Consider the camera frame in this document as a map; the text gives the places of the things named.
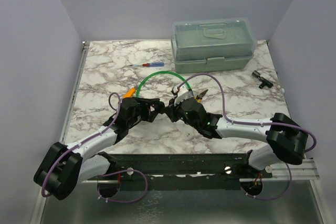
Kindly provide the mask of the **black cylinder lock part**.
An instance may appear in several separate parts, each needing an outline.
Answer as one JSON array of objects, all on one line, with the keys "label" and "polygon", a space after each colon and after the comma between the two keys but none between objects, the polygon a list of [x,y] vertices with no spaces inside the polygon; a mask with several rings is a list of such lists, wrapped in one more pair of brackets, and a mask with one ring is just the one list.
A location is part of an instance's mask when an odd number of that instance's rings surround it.
[{"label": "black cylinder lock part", "polygon": [[262,77],[261,74],[257,70],[252,72],[252,76],[257,78],[261,82],[261,84],[259,85],[260,89],[263,89],[264,87],[272,88],[274,86],[272,82]]}]

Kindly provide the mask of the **aluminium side rail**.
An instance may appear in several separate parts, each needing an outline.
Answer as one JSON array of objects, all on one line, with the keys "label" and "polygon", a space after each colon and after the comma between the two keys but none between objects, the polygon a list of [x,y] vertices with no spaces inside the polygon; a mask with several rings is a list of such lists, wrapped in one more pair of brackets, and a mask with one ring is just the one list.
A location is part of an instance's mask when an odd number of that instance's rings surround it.
[{"label": "aluminium side rail", "polygon": [[90,46],[89,41],[84,41],[83,42],[83,49],[82,49],[82,54],[81,54],[81,58],[80,58],[80,62],[79,62],[79,67],[78,67],[75,82],[74,82],[74,85],[73,85],[72,93],[71,93],[71,96],[70,96],[70,101],[69,101],[65,121],[64,121],[64,124],[62,126],[62,130],[61,130],[61,134],[60,134],[60,138],[59,138],[59,142],[62,143],[62,144],[65,143],[66,136],[67,136],[67,133],[68,133],[69,124],[71,122],[72,112],[73,112],[73,108],[74,108],[74,105],[75,105],[77,92],[78,92],[78,87],[79,87],[79,83],[80,83],[82,73],[83,73],[83,69],[84,69],[84,66],[85,66],[89,46]]}]

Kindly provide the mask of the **orange utility knife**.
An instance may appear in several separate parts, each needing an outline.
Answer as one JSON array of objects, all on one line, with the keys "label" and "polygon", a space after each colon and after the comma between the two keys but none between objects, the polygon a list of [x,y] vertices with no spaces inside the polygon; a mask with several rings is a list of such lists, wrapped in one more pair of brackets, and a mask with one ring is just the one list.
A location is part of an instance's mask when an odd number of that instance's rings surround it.
[{"label": "orange utility knife", "polygon": [[129,91],[127,91],[125,93],[125,95],[123,96],[123,98],[130,98],[130,97],[132,97],[136,93],[136,90],[137,89],[135,87],[131,88]]}]

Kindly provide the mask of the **green cable lock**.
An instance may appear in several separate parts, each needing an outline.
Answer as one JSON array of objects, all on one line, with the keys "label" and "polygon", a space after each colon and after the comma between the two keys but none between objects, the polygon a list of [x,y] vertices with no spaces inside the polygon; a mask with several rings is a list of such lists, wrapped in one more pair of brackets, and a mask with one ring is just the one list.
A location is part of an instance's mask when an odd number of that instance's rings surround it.
[{"label": "green cable lock", "polygon": [[178,73],[175,73],[175,72],[171,72],[171,71],[157,71],[157,72],[154,72],[150,75],[148,75],[147,77],[145,77],[142,82],[139,84],[138,88],[137,88],[137,91],[135,93],[135,96],[138,98],[139,97],[139,94],[140,94],[140,90],[142,88],[142,86],[152,77],[155,77],[157,75],[161,75],[161,74],[168,74],[168,75],[172,75],[172,76],[175,76],[177,78],[179,78],[180,80],[182,81],[185,81],[185,79],[179,75]]}]

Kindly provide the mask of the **black metal base rail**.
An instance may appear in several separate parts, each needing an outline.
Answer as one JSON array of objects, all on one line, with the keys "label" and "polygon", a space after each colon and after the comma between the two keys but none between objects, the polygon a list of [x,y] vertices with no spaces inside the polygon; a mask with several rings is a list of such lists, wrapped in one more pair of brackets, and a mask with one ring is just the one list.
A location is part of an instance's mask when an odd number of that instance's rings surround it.
[{"label": "black metal base rail", "polygon": [[248,167],[246,154],[106,154],[110,163],[108,177],[95,176],[99,185],[117,182],[114,172],[122,174],[122,190],[240,190],[240,181],[253,182],[257,176],[271,178],[265,170]]}]

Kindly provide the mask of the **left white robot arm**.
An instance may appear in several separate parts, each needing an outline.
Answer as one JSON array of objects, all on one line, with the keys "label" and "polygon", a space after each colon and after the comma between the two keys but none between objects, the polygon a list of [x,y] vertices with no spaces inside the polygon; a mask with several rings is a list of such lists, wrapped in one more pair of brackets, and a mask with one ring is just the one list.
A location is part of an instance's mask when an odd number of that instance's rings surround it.
[{"label": "left white robot arm", "polygon": [[84,163],[121,141],[138,123],[153,122],[158,114],[163,113],[164,107],[158,98],[119,99],[115,114],[94,133],[68,145],[54,143],[33,178],[41,187],[41,195],[65,199],[77,185]]}]

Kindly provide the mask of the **red blue screwdriver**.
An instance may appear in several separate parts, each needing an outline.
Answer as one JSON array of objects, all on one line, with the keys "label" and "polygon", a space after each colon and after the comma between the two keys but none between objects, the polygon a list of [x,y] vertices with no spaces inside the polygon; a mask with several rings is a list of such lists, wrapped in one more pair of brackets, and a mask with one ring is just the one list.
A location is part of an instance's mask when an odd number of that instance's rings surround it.
[{"label": "red blue screwdriver", "polygon": [[137,65],[129,65],[129,67],[163,67],[163,62],[148,62],[148,63],[142,63]]}]

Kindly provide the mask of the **yellow black needle-nose pliers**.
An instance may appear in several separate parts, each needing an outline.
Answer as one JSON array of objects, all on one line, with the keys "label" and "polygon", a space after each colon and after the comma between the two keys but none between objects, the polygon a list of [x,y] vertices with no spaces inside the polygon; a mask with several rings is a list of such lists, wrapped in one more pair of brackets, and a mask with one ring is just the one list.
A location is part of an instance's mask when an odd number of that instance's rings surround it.
[{"label": "yellow black needle-nose pliers", "polygon": [[208,92],[208,89],[202,91],[200,94],[198,94],[198,95],[195,96],[195,100],[198,103],[200,103],[202,101],[203,97],[207,94],[207,92]]}]

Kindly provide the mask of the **green translucent tool box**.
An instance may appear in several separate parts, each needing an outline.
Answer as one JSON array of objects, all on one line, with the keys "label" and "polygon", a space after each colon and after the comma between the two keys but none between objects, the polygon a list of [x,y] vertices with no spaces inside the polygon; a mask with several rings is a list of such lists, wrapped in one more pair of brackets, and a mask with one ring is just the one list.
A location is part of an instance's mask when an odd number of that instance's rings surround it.
[{"label": "green translucent tool box", "polygon": [[175,22],[171,36],[177,73],[214,72],[246,67],[257,46],[245,18]]}]

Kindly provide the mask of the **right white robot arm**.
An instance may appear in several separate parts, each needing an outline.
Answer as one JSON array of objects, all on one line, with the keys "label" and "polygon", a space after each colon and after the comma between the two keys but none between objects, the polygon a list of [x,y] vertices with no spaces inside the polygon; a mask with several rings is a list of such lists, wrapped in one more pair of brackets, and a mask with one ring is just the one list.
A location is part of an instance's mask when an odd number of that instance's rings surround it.
[{"label": "right white robot arm", "polygon": [[265,143],[264,147],[249,151],[242,173],[249,178],[275,163],[300,165],[306,149],[307,133],[282,113],[271,119],[238,122],[221,114],[209,113],[194,98],[176,104],[173,99],[164,108],[171,122],[182,120],[205,138],[244,138]]}]

